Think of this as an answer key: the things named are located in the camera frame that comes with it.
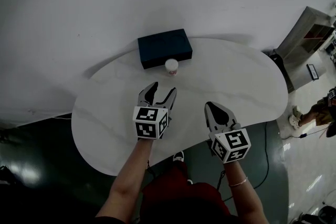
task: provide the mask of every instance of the shiny floor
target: shiny floor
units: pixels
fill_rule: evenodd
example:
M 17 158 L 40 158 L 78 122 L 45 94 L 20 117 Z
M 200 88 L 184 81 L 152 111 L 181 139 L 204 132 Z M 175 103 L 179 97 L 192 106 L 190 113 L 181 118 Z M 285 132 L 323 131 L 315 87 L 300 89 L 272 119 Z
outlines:
M 327 127 L 316 126 L 312 122 L 294 131 L 288 123 L 294 105 L 307 113 L 312 105 L 336 86 L 335 67 L 324 51 L 318 53 L 327 73 L 289 94 L 286 111 L 277 120 L 282 138 L 310 134 Z M 336 189 L 336 137 L 326 138 L 322 130 L 302 139 L 290 137 L 282 142 L 289 179 L 288 222 L 302 212 L 316 215 L 323 207 L 323 201 L 335 206 L 336 191 L 330 195 L 328 193 Z
M 268 170 L 265 154 L 265 137 L 269 159 L 266 180 L 256 188 L 270 223 L 286 223 L 288 215 L 288 176 L 284 151 L 276 121 L 247 127 L 252 147 L 240 163 L 253 186 L 260 185 Z M 14 208 L 13 218 L 25 216 L 34 220 L 76 219 L 87 220 L 98 212 L 104 203 L 114 177 L 104 175 L 90 167 L 78 153 L 71 135 L 70 120 L 49 119 L 6 131 L 0 137 L 0 165 L 6 165 L 23 185 L 4 198 L 2 216 L 8 213 L 3 206 Z M 212 156 L 207 142 L 184 151 L 190 178 L 194 183 L 207 182 L 217 187 L 223 166 Z M 152 169 L 158 175 L 169 167 L 166 159 Z M 152 180 L 145 173 L 143 186 Z M 226 177 L 219 191 L 223 199 L 230 198 Z M 141 195 L 138 200 L 138 215 Z M 232 214 L 236 214 L 232 199 L 226 201 Z

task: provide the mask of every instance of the forearm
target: forearm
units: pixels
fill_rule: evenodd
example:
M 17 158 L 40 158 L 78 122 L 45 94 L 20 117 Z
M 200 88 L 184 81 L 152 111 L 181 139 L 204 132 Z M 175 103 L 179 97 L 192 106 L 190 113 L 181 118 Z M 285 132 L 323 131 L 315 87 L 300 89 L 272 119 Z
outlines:
M 133 152 L 112 184 L 109 197 L 97 214 L 129 222 L 147 168 L 153 140 L 138 140 Z
M 229 185 L 238 184 L 246 178 L 239 162 L 224 164 L 224 168 Z M 231 192 L 239 216 L 252 212 L 261 212 L 263 214 L 261 201 L 249 180 L 241 185 L 232 187 Z

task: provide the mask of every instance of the white sneaker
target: white sneaker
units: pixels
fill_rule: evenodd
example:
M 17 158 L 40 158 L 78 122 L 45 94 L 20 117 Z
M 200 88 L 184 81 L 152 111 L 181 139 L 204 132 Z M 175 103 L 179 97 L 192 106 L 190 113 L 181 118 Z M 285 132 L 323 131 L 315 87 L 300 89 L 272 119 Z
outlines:
M 288 118 L 289 124 L 293 126 L 294 130 L 298 130 L 301 126 L 299 126 L 299 120 L 294 116 L 291 115 Z
M 177 152 L 174 156 L 173 156 L 173 162 L 174 161 L 184 161 L 184 153 L 183 151 Z
M 293 108 L 293 115 L 298 119 L 301 120 L 302 112 L 300 111 L 300 108 L 296 105 Z

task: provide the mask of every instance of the white table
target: white table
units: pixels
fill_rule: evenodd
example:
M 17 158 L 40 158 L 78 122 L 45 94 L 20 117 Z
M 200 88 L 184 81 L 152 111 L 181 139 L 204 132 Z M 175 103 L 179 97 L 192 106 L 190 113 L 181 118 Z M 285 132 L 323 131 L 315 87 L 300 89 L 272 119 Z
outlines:
M 164 66 L 144 70 L 139 51 L 104 66 L 83 87 L 72 111 L 79 153 L 96 170 L 117 175 L 136 144 L 132 114 L 138 94 L 159 82 L 154 102 L 177 88 L 172 121 L 154 142 L 150 164 L 208 139 L 204 105 L 230 108 L 242 126 L 275 120 L 287 105 L 285 80 L 262 52 L 218 39 L 191 38 L 193 58 L 179 62 L 176 77 Z

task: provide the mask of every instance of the dark blue box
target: dark blue box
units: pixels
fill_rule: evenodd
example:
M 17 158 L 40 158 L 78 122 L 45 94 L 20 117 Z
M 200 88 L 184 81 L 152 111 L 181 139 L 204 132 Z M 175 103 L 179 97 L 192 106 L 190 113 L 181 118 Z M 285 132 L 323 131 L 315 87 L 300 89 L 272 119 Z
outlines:
M 170 58 L 191 59 L 193 54 L 184 29 L 138 38 L 138 45 L 143 69 L 164 65 Z

